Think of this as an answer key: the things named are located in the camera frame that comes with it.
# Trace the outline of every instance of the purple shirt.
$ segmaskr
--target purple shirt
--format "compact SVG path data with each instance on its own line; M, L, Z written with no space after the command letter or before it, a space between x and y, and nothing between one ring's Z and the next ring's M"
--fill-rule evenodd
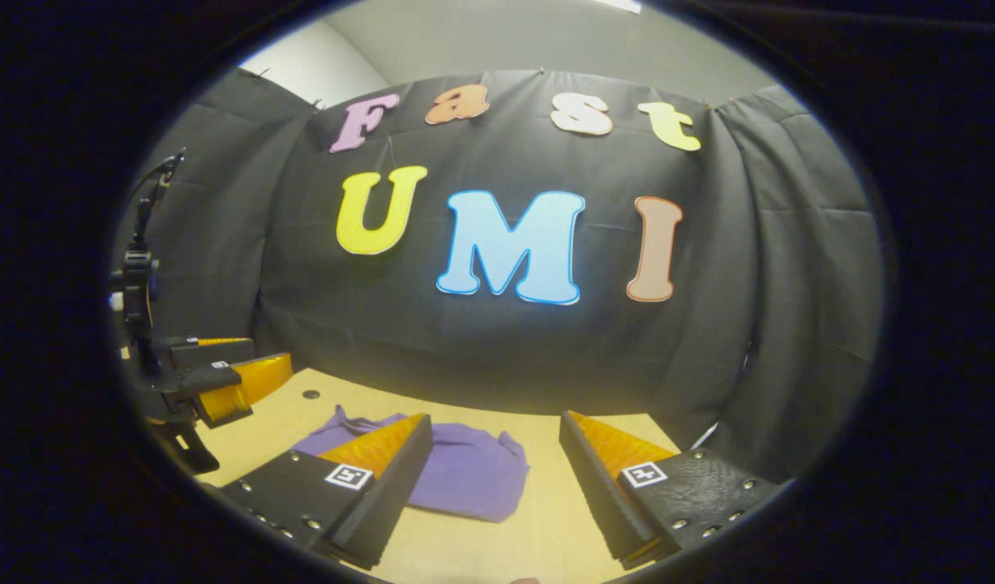
M322 428L292 448L318 456L403 418L407 415L393 414L377 422L346 418L345 410L337 404L335 414ZM433 450L410 504L501 522L519 506L528 470L526 451L507 432L494 439L464 424L434 424Z

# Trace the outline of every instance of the pink letter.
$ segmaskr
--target pink letter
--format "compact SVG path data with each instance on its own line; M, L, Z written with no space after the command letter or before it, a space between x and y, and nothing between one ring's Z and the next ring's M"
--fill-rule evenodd
M397 93L389 93L388 96L350 104L349 107L345 108L345 123L342 123L338 140L335 140L335 144L331 144L331 152L342 152L344 149L353 149L364 144L364 137L360 136L360 130L371 132L371 130L378 128L379 122L382 122L382 113L397 107L398 103L400 103L400 96Z

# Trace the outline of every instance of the black curtain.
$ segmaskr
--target black curtain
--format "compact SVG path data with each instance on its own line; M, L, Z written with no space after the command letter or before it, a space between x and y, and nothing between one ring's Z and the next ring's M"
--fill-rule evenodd
M431 126L435 97L487 86L477 118ZM148 230L162 262L163 335L252 336L261 354L434 402L557 414L649 411L681 447L709 446L769 478L794 475L863 391L883 299L867 189L830 134L781 88L718 108L590 75L487 71L396 92L361 147L329 152L346 104L315 112L235 71L176 122L148 160L187 147ZM609 105L605 136L564 132L556 93ZM669 147L637 105L687 114L695 152ZM403 238L381 255L339 247L342 181L382 176L364 215L381 225L388 174L429 170ZM444 294L461 190L489 190L516 225L538 193L581 195L578 303L527 303L513 286ZM663 303L624 288L641 250L638 196L681 207ZM526 262L512 282L524 277ZM478 261L476 276L482 276Z

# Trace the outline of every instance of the blue letter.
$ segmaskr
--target blue letter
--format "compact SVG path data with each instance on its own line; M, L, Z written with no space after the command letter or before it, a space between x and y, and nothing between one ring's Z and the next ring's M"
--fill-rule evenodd
M456 192L446 202L455 212L450 263L435 281L443 292L474 294L479 278L472 273L478 251L490 292L508 288L519 263L530 254L526 277L516 295L531 303L572 304L580 297L573 284L573 225L583 211L583 197L572 192L542 192L508 228L497 200L485 190Z

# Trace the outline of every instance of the wooden table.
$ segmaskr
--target wooden table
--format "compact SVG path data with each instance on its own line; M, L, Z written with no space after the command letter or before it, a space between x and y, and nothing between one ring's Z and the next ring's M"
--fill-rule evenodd
M304 398L308 389L320 392L320 398ZM250 417L215 430L198 423L201 439L220 462L219 470L198 479L221 487L249 473L323 426L334 414L335 404L341 404L351 418L379 420L397 412L424 411L434 424L460 422L491 436L507 430L522 444L531 466L519 508L497 524L404 507L371 576L408 584L509 584L520 578L537 578L541 584L586 584L627 573L609 555L590 515L559 444L557 415L446 406L303 370L256 403ZM647 414L597 418L679 452Z

